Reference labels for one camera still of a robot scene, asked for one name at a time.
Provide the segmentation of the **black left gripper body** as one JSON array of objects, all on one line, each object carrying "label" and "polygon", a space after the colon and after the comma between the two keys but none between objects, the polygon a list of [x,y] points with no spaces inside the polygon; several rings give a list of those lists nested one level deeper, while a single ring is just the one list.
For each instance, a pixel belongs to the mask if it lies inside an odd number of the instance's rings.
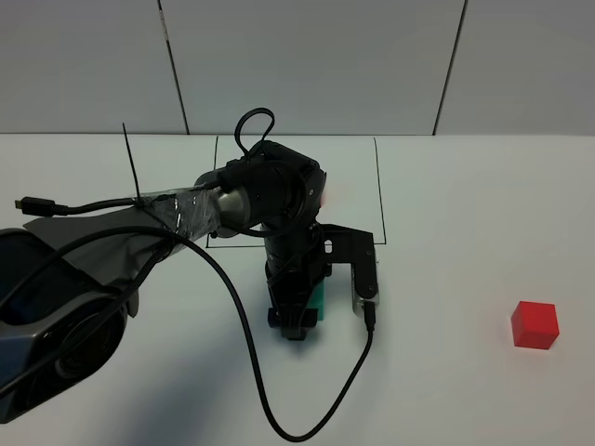
[{"label": "black left gripper body", "polygon": [[312,222],[285,235],[265,240],[265,274],[271,308],[307,307],[316,284],[331,274],[323,262],[321,226]]}]

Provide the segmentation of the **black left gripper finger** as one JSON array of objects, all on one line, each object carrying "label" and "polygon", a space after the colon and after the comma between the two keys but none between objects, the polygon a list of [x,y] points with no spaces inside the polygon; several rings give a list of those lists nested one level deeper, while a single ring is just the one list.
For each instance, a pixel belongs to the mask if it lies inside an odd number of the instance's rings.
[{"label": "black left gripper finger", "polygon": [[274,308],[268,308],[267,321],[268,321],[268,325],[270,327],[280,327],[281,326],[280,316]]},{"label": "black left gripper finger", "polygon": [[285,308],[280,313],[281,336],[290,341],[303,341],[319,320],[319,309]]}]

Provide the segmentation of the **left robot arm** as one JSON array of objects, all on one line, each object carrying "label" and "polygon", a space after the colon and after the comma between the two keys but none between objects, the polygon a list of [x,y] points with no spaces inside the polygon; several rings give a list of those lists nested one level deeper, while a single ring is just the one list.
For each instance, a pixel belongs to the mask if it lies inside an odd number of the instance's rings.
[{"label": "left robot arm", "polygon": [[87,379],[117,350],[151,270],[205,236],[261,238],[269,276],[297,271],[320,241],[326,180],[268,140],[188,187],[78,207],[26,197],[1,233],[1,420]]}]

